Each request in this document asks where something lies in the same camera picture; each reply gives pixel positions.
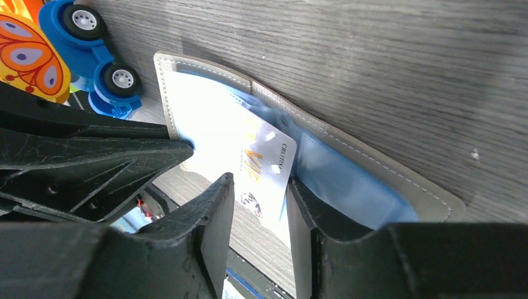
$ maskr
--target white stitching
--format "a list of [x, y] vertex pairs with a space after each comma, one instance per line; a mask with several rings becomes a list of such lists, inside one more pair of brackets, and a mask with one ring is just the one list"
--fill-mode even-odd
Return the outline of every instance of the white stitching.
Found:
[[[172, 61], [172, 60], [168, 60], [168, 59], [164, 59], [164, 61], [165, 61], [165, 62], [169, 62], [169, 63], [174, 63], [174, 62], [175, 62], [176, 64], [184, 64], [184, 65], [188, 65], [188, 66], [191, 66], [191, 67], [197, 67], [197, 68], [200, 68], [200, 69], [206, 70], [206, 71], [208, 71], [208, 72], [212, 72], [212, 73], [214, 73], [214, 74], [221, 75], [221, 76], [224, 76], [224, 77], [226, 77], [226, 78], [229, 78], [230, 80], [233, 80], [233, 81], [235, 81], [235, 82], [238, 82], [238, 83], [240, 83], [240, 84], [242, 84], [242, 85], [244, 85], [244, 86], [246, 86], [246, 87], [251, 87], [251, 86], [249, 86], [248, 84], [246, 84], [246, 83], [244, 83], [244, 82], [242, 82], [242, 81], [240, 81], [240, 80], [238, 80], [238, 79], [236, 79], [236, 78], [233, 78], [233, 77], [231, 77], [231, 76], [228, 76], [228, 75], [223, 74], [223, 73], [220, 73], [220, 72], [216, 72], [216, 71], [214, 71], [214, 70], [208, 69], [208, 68], [203, 67], [203, 66], [201, 66], [201, 65], [189, 64], [189, 63], [187, 63], [187, 62], [180, 62], [180, 61]], [[165, 86], [165, 81], [164, 81], [164, 78], [163, 78], [163, 75], [162, 75], [162, 74], [161, 74], [160, 78], [161, 78], [161, 83], [162, 83], [162, 86], [163, 86], [164, 95], [166, 95], [166, 94], [167, 94], [167, 93], [166, 93], [166, 86]], [[447, 215], [444, 217], [444, 219], [442, 220], [442, 222], [446, 221], [447, 218], [449, 218], [449, 216], [451, 215], [451, 213], [452, 213], [451, 207], [447, 204], [447, 202], [445, 202], [444, 200], [442, 200], [440, 197], [434, 195], [434, 194], [431, 193], [430, 191], [427, 191], [425, 188], [422, 188], [422, 187], [421, 187], [420, 185], [418, 185], [417, 183], [415, 183], [415, 182], [411, 181], [409, 178], [406, 178], [405, 176], [403, 176], [403, 175], [397, 173], [397, 172], [394, 171], [393, 169], [390, 169], [389, 167], [383, 165], [382, 163], [380, 163], [380, 162], [377, 161], [376, 159], [374, 159], [374, 158], [372, 158], [372, 157], [366, 155], [365, 153], [359, 151], [358, 149], [356, 149], [356, 148], [354, 148], [354, 147], [348, 145], [347, 143], [341, 141], [339, 138], [333, 136], [332, 134], [329, 134], [329, 133], [328, 133], [324, 128], [322, 128], [321, 126], [318, 126], [318, 125], [316, 125], [315, 123], [312, 123], [311, 121], [307, 120], [305, 117], [301, 116], [299, 113], [293, 111], [292, 109], [286, 107], [286, 105], [284, 105], [283, 103], [281, 103], [281, 102], [279, 102], [278, 100], [276, 100], [276, 99], [274, 98], [275, 95], [272, 94], [272, 93], [271, 93], [270, 91], [268, 91], [267, 89], [262, 89], [262, 88], [260, 88], [260, 91], [261, 91], [261, 92], [264, 92], [264, 93], [265, 93], [270, 99], [272, 99], [275, 103], [277, 103], [277, 104], [279, 104], [280, 106], [282, 106], [284, 109], [288, 110], [290, 113], [296, 115], [297, 117], [300, 117], [302, 120], [304, 120], [305, 122], [309, 123], [311, 126], [315, 127], [315, 129], [318, 129], [318, 130], [323, 131], [324, 134], [327, 134], [327, 135], [330, 136], [332, 139], [334, 139], [334, 140], [336, 140], [336, 141], [342, 143], [344, 146], [346, 146], [346, 147], [348, 147], [348, 148], [350, 148], [350, 149], [352, 149], [352, 150], [358, 152], [359, 154], [361, 154], [361, 155], [363, 155], [363, 156], [369, 158], [370, 160], [375, 161], [376, 164], [381, 165], [381, 166], [382, 166], [383, 168], [385, 168], [385, 169], [388, 169], [391, 173], [396, 174], [398, 177], [400, 177], [400, 178], [404, 178], [406, 181], [412, 183], [414, 186], [416, 186], [416, 187], [418, 187], [418, 188], [421, 188], [421, 189], [423, 190], [423, 192], [426, 192], [427, 194], [433, 196], [433, 198], [439, 200], [444, 206], [447, 206], [447, 209], [448, 209], [448, 213], [447, 213]], [[171, 112], [171, 109], [170, 109], [170, 108], [169, 108], [169, 117], [171, 118], [172, 130], [173, 130], [173, 131], [177, 131], [177, 128], [174, 126], [174, 120], [172, 119], [173, 116], [172, 116], [172, 112]]]

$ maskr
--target wood grain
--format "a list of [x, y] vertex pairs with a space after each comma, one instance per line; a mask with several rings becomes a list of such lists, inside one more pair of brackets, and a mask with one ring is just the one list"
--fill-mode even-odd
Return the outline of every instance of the wood grain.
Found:
[[469, 221], [528, 220], [524, 0], [87, 2], [144, 111], [161, 109], [157, 50], [214, 60], [463, 198]]

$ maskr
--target butterfly picture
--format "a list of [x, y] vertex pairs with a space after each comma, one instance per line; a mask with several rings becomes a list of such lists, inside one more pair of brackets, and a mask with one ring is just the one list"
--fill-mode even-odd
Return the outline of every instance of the butterfly picture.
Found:
[[0, 80], [64, 103], [71, 74], [38, 25], [17, 14], [0, 12]]

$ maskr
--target white speck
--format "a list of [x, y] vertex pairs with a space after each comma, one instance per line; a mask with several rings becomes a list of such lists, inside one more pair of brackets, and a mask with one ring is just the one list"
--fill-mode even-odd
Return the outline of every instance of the white speck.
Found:
[[278, 165], [272, 165], [271, 170], [273, 170], [274, 173], [280, 173], [280, 168]]
[[266, 135], [266, 141], [270, 141], [272, 140], [273, 138], [275, 138], [275, 132], [269, 132], [267, 135]]
[[473, 152], [471, 153], [471, 156], [473, 157], [473, 159], [478, 160], [480, 158], [478, 154], [478, 149], [474, 149]]

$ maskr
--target stitched edge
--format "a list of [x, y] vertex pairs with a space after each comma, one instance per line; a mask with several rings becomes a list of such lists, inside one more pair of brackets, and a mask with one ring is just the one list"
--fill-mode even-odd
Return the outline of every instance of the stitched edge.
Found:
[[[233, 78], [233, 77], [231, 77], [231, 76], [228, 76], [228, 75], [223, 74], [223, 73], [220, 73], [220, 72], [216, 72], [216, 71], [214, 71], [214, 70], [212, 70], [212, 69], [209, 69], [209, 68], [207, 68], [207, 67], [203, 67], [203, 66], [201, 66], [201, 65], [190, 64], [190, 63], [187, 63], [187, 62], [173, 61], [173, 60], [169, 60], [169, 59], [164, 59], [164, 61], [165, 61], [165, 62], [169, 62], [169, 63], [174, 63], [174, 62], [175, 62], [176, 64], [184, 64], [184, 65], [188, 65], [188, 66], [191, 66], [191, 67], [197, 67], [197, 68], [199, 68], [199, 69], [203, 69], [203, 70], [206, 70], [206, 71], [208, 71], [208, 72], [212, 72], [212, 73], [214, 73], [214, 74], [221, 75], [221, 76], [223, 76], [223, 77], [225, 77], [225, 78], [228, 78], [228, 79], [230, 79], [230, 80], [232, 80], [232, 81], [238, 82], [238, 83], [240, 83], [240, 84], [242, 84], [242, 85], [244, 85], [244, 86], [250, 87], [249, 85], [243, 83], [243, 82], [240, 81], [240, 80], [237, 80], [236, 78]], [[166, 98], [166, 88], [165, 88], [165, 82], [164, 82], [164, 79], [163, 79], [163, 74], [161, 74], [161, 76], [160, 76], [160, 80], [162, 81], [163, 91], [164, 91], [164, 96], [162, 97], [162, 99], [164, 99], [164, 100], [168, 100], [168, 99]], [[370, 157], [368, 154], [365, 154], [365, 153], [363, 153], [362, 151], [358, 150], [357, 148], [348, 145], [348, 144], [345, 143], [344, 141], [342, 141], [342, 140], [340, 140], [339, 138], [337, 138], [337, 137], [333, 136], [332, 134], [328, 133], [324, 128], [318, 126], [317, 124], [313, 123], [312, 121], [309, 121], [309, 120], [306, 119], [305, 117], [301, 116], [299, 113], [297, 113], [297, 112], [295, 112], [294, 110], [288, 108], [284, 103], [281, 103], [281, 102], [279, 102], [279, 100], [275, 99], [276, 95], [273, 94], [273, 93], [271, 93], [267, 88], [261, 88], [261, 86], [259, 86], [258, 88], [259, 88], [259, 91], [264, 92], [264, 94], [266, 94], [266, 95], [267, 95], [271, 100], [273, 100], [276, 104], [279, 104], [279, 106], [281, 106], [281, 107], [283, 107], [284, 109], [288, 110], [290, 113], [292, 113], [292, 114], [294, 114], [294, 115], [296, 115], [296, 116], [302, 118], [305, 122], [307, 122], [307, 123], [309, 123], [311, 126], [315, 127], [315, 129], [318, 129], [318, 130], [323, 131], [323, 133], [326, 134], [326, 135], [328, 135], [328, 136], [330, 136], [330, 138], [332, 138], [332, 139], [334, 139], [334, 140], [340, 142], [342, 145], [344, 145], [344, 146], [350, 148], [351, 150], [356, 151], [357, 153], [359, 153], [359, 154], [363, 155], [364, 157], [368, 158], [369, 160], [376, 162], [376, 164], [378, 164], [379, 166], [383, 167], [383, 168], [386, 169], [387, 171], [390, 171], [390, 172], [393, 173], [394, 175], [397, 175], [399, 178], [402, 178], [402, 179], [406, 180], [407, 182], [412, 183], [413, 186], [415, 186], [415, 187], [417, 187], [417, 188], [420, 188], [423, 192], [425, 192], [425, 193], [427, 193], [427, 194], [433, 196], [434, 199], [439, 200], [444, 206], [447, 207], [447, 210], [448, 210], [448, 213], [447, 213], [447, 215], [444, 217], [444, 219], [442, 220], [442, 222], [446, 221], [447, 218], [449, 218], [449, 216], [450, 216], [451, 213], [453, 212], [452, 208], [447, 204], [447, 202], [445, 202], [442, 198], [440, 198], [440, 197], [434, 195], [431, 191], [429, 191], [429, 190], [427, 190], [427, 189], [421, 187], [419, 184], [413, 182], [411, 179], [407, 178], [406, 176], [401, 175], [400, 173], [394, 171], [393, 169], [390, 169], [390, 168], [387, 167], [386, 165], [384, 165], [384, 164], [382, 164], [381, 162], [377, 161], [376, 159]], [[174, 125], [174, 120], [172, 119], [172, 112], [171, 112], [171, 109], [170, 109], [170, 107], [169, 107], [168, 105], [167, 105], [167, 109], [169, 110], [169, 116], [171, 117], [171, 126], [172, 126], [172, 129], [173, 129], [173, 130], [177, 130], [177, 128], [176, 128], [175, 125]]]

